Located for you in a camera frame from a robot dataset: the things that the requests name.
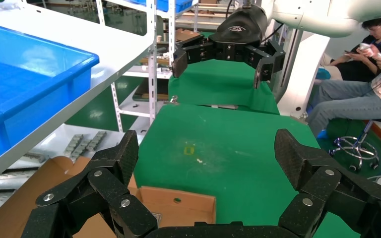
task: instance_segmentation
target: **glasses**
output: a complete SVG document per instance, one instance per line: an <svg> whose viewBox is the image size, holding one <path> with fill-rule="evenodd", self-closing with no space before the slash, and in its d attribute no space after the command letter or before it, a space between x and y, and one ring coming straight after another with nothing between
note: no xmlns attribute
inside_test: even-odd
<svg viewBox="0 0 381 238"><path fill-rule="evenodd" d="M367 29L369 32L376 32L377 30L379 30L381 28L381 25L379 26L372 26L370 27L369 29Z"/></svg>

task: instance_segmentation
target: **chair wheel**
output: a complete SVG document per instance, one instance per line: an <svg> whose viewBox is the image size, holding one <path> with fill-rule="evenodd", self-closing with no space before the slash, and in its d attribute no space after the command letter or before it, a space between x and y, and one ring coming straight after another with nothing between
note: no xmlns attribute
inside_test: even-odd
<svg viewBox="0 0 381 238"><path fill-rule="evenodd" d="M379 163L377 163L377 162L371 162L370 163L370 168L375 170L377 167L379 167Z"/></svg>
<svg viewBox="0 0 381 238"><path fill-rule="evenodd" d="M334 157L334 155L335 155L335 151L334 151L334 150L328 150L328 154L329 154L331 157Z"/></svg>
<svg viewBox="0 0 381 238"><path fill-rule="evenodd" d="M350 165L350 170L352 170L352 171L357 171L357 167L356 166L354 166L354 165Z"/></svg>

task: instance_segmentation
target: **blue shoe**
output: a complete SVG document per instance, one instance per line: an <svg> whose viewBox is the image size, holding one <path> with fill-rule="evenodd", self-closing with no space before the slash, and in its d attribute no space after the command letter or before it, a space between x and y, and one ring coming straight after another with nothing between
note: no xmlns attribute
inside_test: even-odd
<svg viewBox="0 0 381 238"><path fill-rule="evenodd" d="M316 139L329 139L326 130L322 130L319 135L317 135Z"/></svg>
<svg viewBox="0 0 381 238"><path fill-rule="evenodd" d="M319 68L317 70L316 79L326 80L330 78L331 78L331 74L328 72L328 70L324 68Z"/></svg>

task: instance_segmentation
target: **brown cardboard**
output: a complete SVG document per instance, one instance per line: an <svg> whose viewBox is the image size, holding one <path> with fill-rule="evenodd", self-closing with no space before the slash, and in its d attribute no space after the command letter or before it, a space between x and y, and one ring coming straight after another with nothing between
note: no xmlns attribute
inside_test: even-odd
<svg viewBox="0 0 381 238"><path fill-rule="evenodd" d="M21 237L31 210L36 208L36 198L44 191L81 172L89 161L89 158L79 157L72 163L64 156L48 160L0 208L0 238ZM128 189L151 212L161 214L159 227L192 226L196 221L215 223L215 197L154 187L138 189L133 176ZM176 203L175 198L179 198L180 203ZM97 214L88 219L74 237L115 238L115 235Z"/></svg>
<svg viewBox="0 0 381 238"><path fill-rule="evenodd" d="M194 31L177 29L175 37L176 37L177 41L185 41L185 40L188 40L192 37L199 36L199 35L200 35L199 33L194 32Z"/></svg>
<svg viewBox="0 0 381 238"><path fill-rule="evenodd" d="M217 5L217 0L201 0L201 4L215 4Z"/></svg>

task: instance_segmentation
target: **chair base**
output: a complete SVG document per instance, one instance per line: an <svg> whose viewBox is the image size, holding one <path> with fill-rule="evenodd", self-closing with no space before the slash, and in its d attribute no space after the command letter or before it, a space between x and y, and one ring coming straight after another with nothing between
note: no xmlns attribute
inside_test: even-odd
<svg viewBox="0 0 381 238"><path fill-rule="evenodd" d="M329 154L333 156L337 151L344 151L346 154L359 159L358 165L351 165L350 169L358 171L363 165L363 160L373 160L369 165L373 169L379 166L378 152L368 142L363 141L359 143L357 137L343 136L334 140L336 148L329 151Z"/></svg>

